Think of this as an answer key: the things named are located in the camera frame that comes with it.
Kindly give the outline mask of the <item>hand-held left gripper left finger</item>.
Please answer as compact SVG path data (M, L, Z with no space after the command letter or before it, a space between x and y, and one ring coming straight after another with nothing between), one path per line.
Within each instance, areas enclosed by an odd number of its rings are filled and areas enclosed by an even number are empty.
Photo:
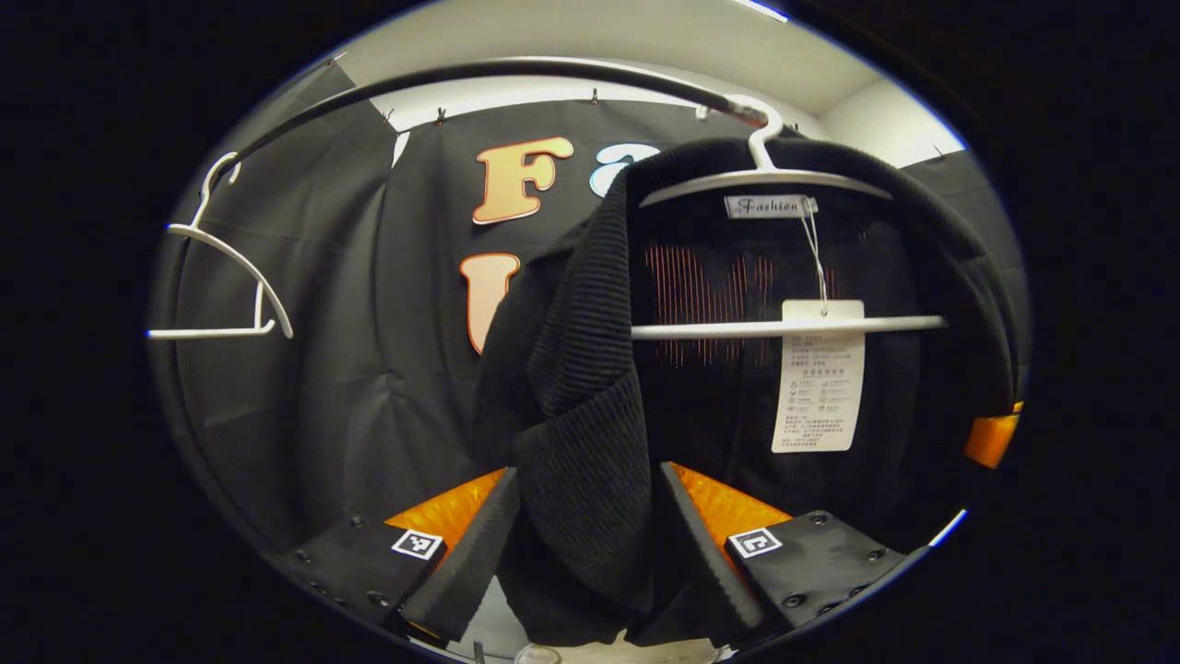
M277 568L354 622L445 646L476 618L519 508L517 471L502 468L396 517L346 517Z

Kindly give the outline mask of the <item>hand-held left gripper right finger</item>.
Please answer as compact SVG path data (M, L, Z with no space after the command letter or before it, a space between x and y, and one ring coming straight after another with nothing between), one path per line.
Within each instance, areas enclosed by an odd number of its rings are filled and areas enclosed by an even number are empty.
M789 517L681 464L660 466L663 555L681 555L694 623L717 646L796 640L878 594L922 559L877 543L830 509Z

